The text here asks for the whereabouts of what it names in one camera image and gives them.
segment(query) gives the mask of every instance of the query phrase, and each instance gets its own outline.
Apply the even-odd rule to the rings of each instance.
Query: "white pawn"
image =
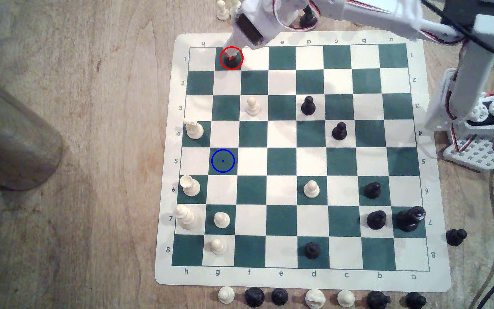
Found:
[[[203,127],[195,120],[182,119],[182,122],[186,124],[186,134],[193,140],[197,140],[203,136]]]
[[[249,97],[247,99],[247,108],[245,109],[245,112],[251,116],[256,116],[260,112],[260,104],[255,98]]]
[[[216,6],[218,7],[218,11],[216,12],[216,18],[220,20],[227,20],[230,17],[230,11],[226,8],[226,4],[223,0],[218,0],[216,2]]]
[[[178,182],[184,191],[184,194],[188,196],[196,196],[201,189],[199,182],[196,179],[193,179],[192,176],[184,175],[180,178]]]
[[[355,296],[349,290],[342,290],[339,295],[336,296],[336,300],[339,302],[340,306],[345,308],[352,307],[353,303],[356,301]]]
[[[315,182],[314,180],[308,181],[304,185],[304,194],[307,197],[310,197],[312,199],[314,197],[318,196],[319,195],[319,186],[317,185],[317,182]]]
[[[230,216],[225,212],[217,212],[215,214],[215,225],[221,229],[230,225]]]

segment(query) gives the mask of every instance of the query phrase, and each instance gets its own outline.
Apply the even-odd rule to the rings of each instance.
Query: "black chess piece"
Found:
[[[459,246],[463,242],[463,240],[466,239],[467,236],[468,234],[463,229],[448,230],[445,233],[445,238],[447,239],[447,243],[449,244],[449,246],[453,246],[453,247]]]
[[[289,300],[289,293],[285,289],[277,288],[272,291],[272,302],[276,306],[283,306]]]
[[[264,302],[264,292],[259,288],[249,288],[243,294],[245,302],[251,308],[257,308]]]
[[[397,214],[397,227],[406,232],[414,231],[425,216],[426,212],[420,206],[412,207],[409,210],[402,210]]]
[[[339,122],[335,128],[333,128],[333,138],[341,141],[346,138],[348,132],[346,131],[346,123]]]
[[[306,116],[312,115],[316,111],[316,105],[314,104],[314,98],[307,96],[304,99],[304,103],[300,106],[300,110]]]
[[[391,302],[392,299],[389,296],[385,296],[382,292],[371,291],[367,294],[367,306],[369,306],[369,309],[384,309]]]
[[[383,228],[385,223],[386,213],[382,210],[377,210],[367,215],[367,225],[369,226],[369,228],[379,230]]]

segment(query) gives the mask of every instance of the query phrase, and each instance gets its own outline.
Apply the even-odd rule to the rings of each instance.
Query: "white chess piece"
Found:
[[[197,140],[203,136],[203,127],[197,121],[182,119],[182,122],[186,124],[186,133],[188,134],[188,137]]]
[[[211,251],[216,255],[223,255],[228,249],[228,245],[220,239],[214,239],[211,242]]]
[[[217,212],[215,214],[215,225],[221,229],[230,225],[230,216],[225,212]]]
[[[178,182],[184,190],[184,194],[188,196],[196,196],[201,189],[199,182],[196,179],[193,179],[192,176],[184,175],[180,178]]]
[[[236,293],[229,286],[223,286],[220,291],[218,291],[218,300],[223,304],[231,303],[235,297]]]
[[[255,98],[249,97],[247,99],[247,108],[245,109],[245,112],[251,116],[256,116],[260,112],[260,104]]]
[[[220,20],[227,20],[230,18],[230,11],[226,8],[226,4],[223,0],[218,0],[216,2],[216,6],[218,7],[218,11],[216,12],[216,18]]]
[[[340,306],[345,308],[352,307],[353,303],[356,301],[356,297],[349,290],[342,290],[339,295],[336,296],[336,300],[339,302]]]
[[[320,309],[325,304],[325,295],[318,289],[311,289],[304,297],[306,305],[312,309]]]
[[[319,186],[317,185],[317,182],[315,182],[314,180],[308,181],[304,185],[304,194],[307,197],[310,197],[312,199],[314,197],[318,196],[319,195]]]

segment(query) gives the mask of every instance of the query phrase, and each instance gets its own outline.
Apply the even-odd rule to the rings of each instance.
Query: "white square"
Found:
[[[239,146],[239,122],[211,122],[211,147],[237,148]]]
[[[397,270],[429,270],[426,238],[394,238]]]
[[[353,117],[355,120],[384,119],[382,94],[354,94]]]
[[[356,148],[358,176],[388,176],[388,153],[385,147]]]
[[[298,236],[329,236],[329,206],[298,205],[296,233]]]
[[[220,239],[226,243],[227,249],[223,255],[211,251],[211,242]],[[236,250],[235,235],[205,235],[203,239],[203,266],[234,266],[234,251]]]
[[[238,175],[266,176],[268,148],[246,147],[238,150]]]
[[[360,185],[357,176],[327,176],[327,204],[359,206]]]
[[[367,225],[367,215],[382,210],[386,213],[386,223],[381,229],[373,230]],[[393,238],[392,207],[390,206],[360,206],[361,237],[366,238]]]
[[[419,176],[389,176],[390,205],[422,206],[421,179]]]
[[[298,266],[296,236],[266,236],[266,267]]]
[[[216,60],[216,48],[190,48],[189,71],[214,71]]]
[[[299,176],[326,176],[327,150],[324,147],[296,149],[296,174]]]
[[[330,268],[362,270],[361,256],[361,237],[329,237]]]
[[[180,173],[181,175],[208,175],[209,148],[182,148],[182,157],[180,159]]]
[[[296,121],[273,120],[268,122],[268,148],[295,148]]]
[[[268,71],[269,95],[296,95],[296,70]]]
[[[382,68],[381,92],[383,94],[411,93],[408,68]]]
[[[416,147],[415,123],[412,119],[384,120],[387,147]]]
[[[238,96],[242,91],[241,71],[215,71],[215,81],[213,83],[213,95],[233,95]]]
[[[323,70],[323,46],[297,46],[297,70]]]
[[[350,45],[353,69],[377,69],[381,66],[378,45]]]
[[[352,69],[323,70],[326,95],[353,94]]]
[[[236,205],[236,235],[266,235],[266,205]]]
[[[346,138],[338,141],[333,138],[333,129],[339,122],[346,124]],[[354,120],[325,120],[325,145],[330,148],[355,148],[356,126]]]
[[[235,205],[238,192],[236,175],[209,175],[207,178],[207,204]]]
[[[296,176],[266,176],[267,205],[296,205]]]

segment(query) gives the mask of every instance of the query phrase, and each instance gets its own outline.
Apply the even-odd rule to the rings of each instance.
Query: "black pawn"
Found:
[[[389,296],[385,296],[382,292],[371,291],[367,294],[367,306],[369,306],[369,309],[384,309],[391,302],[392,299]]]
[[[453,247],[459,246],[463,242],[463,240],[466,239],[467,236],[468,234],[463,229],[448,230],[445,233],[445,238],[447,239],[447,243],[449,244],[449,246],[453,246]]]
[[[346,131],[346,123],[339,122],[336,127],[333,129],[333,138],[341,141],[346,138],[348,132]]]
[[[243,294],[245,302],[251,308],[256,308],[264,302],[264,292],[259,288],[249,288]]]
[[[276,306],[283,306],[289,300],[289,293],[285,289],[277,288],[272,291],[272,302]]]
[[[314,98],[311,96],[307,96],[304,99],[304,103],[300,107],[300,110],[306,116],[312,115],[316,111],[316,105],[314,104]]]
[[[381,196],[381,184],[378,182],[370,183],[363,189],[363,194],[367,199],[374,200]]]
[[[409,309],[421,309],[426,305],[426,298],[419,293],[410,292],[405,296],[405,304]]]
[[[307,258],[313,260],[321,254],[321,248],[315,242],[309,242],[304,246],[304,254]]]
[[[369,228],[379,230],[383,228],[385,223],[386,213],[382,210],[377,210],[367,215],[367,225],[369,226]]]

